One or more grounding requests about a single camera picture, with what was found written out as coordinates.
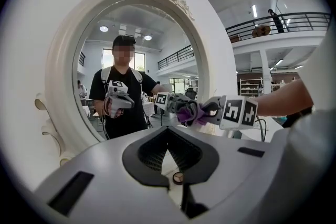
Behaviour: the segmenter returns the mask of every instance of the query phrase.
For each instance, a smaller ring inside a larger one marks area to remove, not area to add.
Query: mirror
[[[107,81],[102,80],[102,69],[107,70]],[[152,91],[157,85],[197,100],[197,64],[187,35],[170,15],[148,5],[125,5],[99,14],[81,48],[74,79],[74,95],[104,139],[179,125],[175,114],[154,104],[156,94]],[[119,99],[124,109],[115,118],[107,116],[100,105],[111,80],[123,82],[134,101],[134,106],[127,109],[129,101]]]

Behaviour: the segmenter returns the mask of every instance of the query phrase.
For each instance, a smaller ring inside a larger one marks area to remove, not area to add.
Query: round ceiling lamp
[[[99,29],[100,29],[100,31],[102,31],[102,32],[107,32],[107,31],[109,30],[109,28],[108,28],[107,26],[105,26],[105,25],[99,27]]]

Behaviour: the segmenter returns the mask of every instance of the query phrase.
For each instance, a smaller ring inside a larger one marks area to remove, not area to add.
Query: balcony railing
[[[226,28],[231,43],[273,34],[327,30],[330,14],[322,12],[286,13],[250,20]]]
[[[80,56],[79,56],[79,60],[78,60],[78,62],[79,62],[79,64],[80,64],[81,66],[84,66],[84,60],[85,60],[85,55],[84,55],[83,52],[80,52]]]
[[[163,60],[161,60],[160,62],[158,62],[157,64],[159,65],[159,70],[167,67],[169,65],[172,65],[173,63],[176,62],[181,62],[183,60],[186,60],[187,58],[193,57],[194,55],[194,51],[191,47],[191,45],[179,50],[178,52],[169,55],[168,57],[164,58]]]

